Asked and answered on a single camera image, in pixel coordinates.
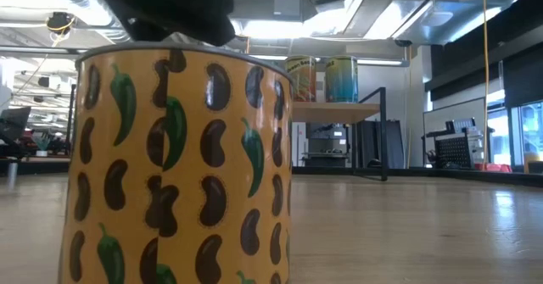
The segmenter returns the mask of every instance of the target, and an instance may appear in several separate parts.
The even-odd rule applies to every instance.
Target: can
[[[336,56],[326,64],[326,101],[358,103],[358,63],[352,56]]]
[[[288,74],[139,42],[76,65],[60,282],[287,281]]]
[[[285,68],[293,80],[294,101],[316,101],[316,59],[293,56],[285,61]]]

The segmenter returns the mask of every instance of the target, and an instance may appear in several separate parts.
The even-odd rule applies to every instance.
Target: wooden floor
[[[56,282],[66,182],[1,193],[0,283]],[[543,283],[543,189],[296,176],[292,218],[293,284]]]

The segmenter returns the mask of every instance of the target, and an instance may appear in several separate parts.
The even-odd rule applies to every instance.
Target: wooden shelf
[[[375,103],[294,102],[293,122],[353,124],[378,113]]]

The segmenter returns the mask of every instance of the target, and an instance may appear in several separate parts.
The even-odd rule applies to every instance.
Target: computer monitor
[[[5,109],[0,114],[0,132],[9,140],[15,141],[23,136],[31,107]]]

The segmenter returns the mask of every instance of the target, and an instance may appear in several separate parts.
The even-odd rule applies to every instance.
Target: yellow cable
[[[406,125],[407,130],[409,131],[407,134],[409,135],[409,142],[407,145],[407,169],[411,166],[411,127],[409,126],[409,108],[411,103],[409,101],[411,100],[411,61],[413,58],[413,46],[409,46],[409,92],[407,94],[407,118],[406,118]]]
[[[74,21],[76,21],[76,17],[72,18],[70,23],[68,23],[68,25],[64,25],[64,26],[61,26],[59,28],[48,27],[48,29],[51,30],[51,31],[62,31],[64,33],[64,30],[69,28],[74,23]]]
[[[490,83],[490,69],[489,69],[489,40],[488,40],[488,28],[486,24],[486,0],[483,0],[483,16],[484,16],[484,23],[483,23],[483,33],[484,33],[484,78],[485,78],[485,85],[484,85],[484,130],[483,130],[483,170],[486,170],[486,162],[488,160],[487,156],[487,135],[488,132],[486,131],[488,129],[489,124],[489,113],[488,113],[488,97],[489,97],[489,83]]]

